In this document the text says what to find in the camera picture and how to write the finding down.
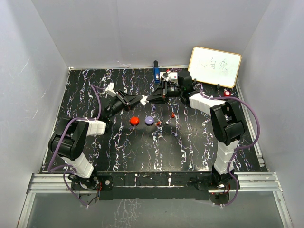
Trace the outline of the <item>white earbud charging case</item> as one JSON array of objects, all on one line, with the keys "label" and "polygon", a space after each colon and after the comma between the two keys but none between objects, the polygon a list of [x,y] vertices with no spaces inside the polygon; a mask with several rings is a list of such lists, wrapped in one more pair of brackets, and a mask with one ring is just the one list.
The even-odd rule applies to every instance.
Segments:
[{"label": "white earbud charging case", "polygon": [[147,100],[148,96],[142,95],[142,99],[140,100],[141,105],[146,105],[147,103],[145,102]]}]

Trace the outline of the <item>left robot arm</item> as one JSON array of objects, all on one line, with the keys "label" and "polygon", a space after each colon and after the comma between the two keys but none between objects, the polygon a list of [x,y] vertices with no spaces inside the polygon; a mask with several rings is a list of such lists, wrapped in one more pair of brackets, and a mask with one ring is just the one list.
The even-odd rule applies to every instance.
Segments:
[{"label": "left robot arm", "polygon": [[53,152],[53,157],[47,168],[48,172],[53,172],[58,167],[52,168],[54,159],[59,156],[66,162],[67,171],[72,181],[92,190],[98,184],[98,178],[93,165],[88,161],[83,153],[86,138],[88,136],[104,135],[112,127],[111,118],[118,112],[130,111],[139,103],[145,105],[147,96],[132,95],[121,90],[115,92],[106,89],[114,100],[102,109],[101,100],[97,96],[98,112],[94,118],[62,118],[55,129],[48,149]]}]

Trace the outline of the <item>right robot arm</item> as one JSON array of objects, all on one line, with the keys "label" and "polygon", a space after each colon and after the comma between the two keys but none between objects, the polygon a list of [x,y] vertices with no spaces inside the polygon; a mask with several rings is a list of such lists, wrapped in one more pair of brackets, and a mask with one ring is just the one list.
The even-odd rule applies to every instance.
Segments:
[{"label": "right robot arm", "polygon": [[236,97],[210,97],[196,89],[196,80],[188,71],[177,73],[171,79],[169,71],[163,73],[160,83],[146,101],[152,104],[165,104],[171,97],[179,97],[189,108],[199,110],[211,118],[213,133],[218,141],[217,156],[212,166],[209,185],[223,188],[233,175],[233,160],[239,141],[247,130],[240,111],[242,101]]}]

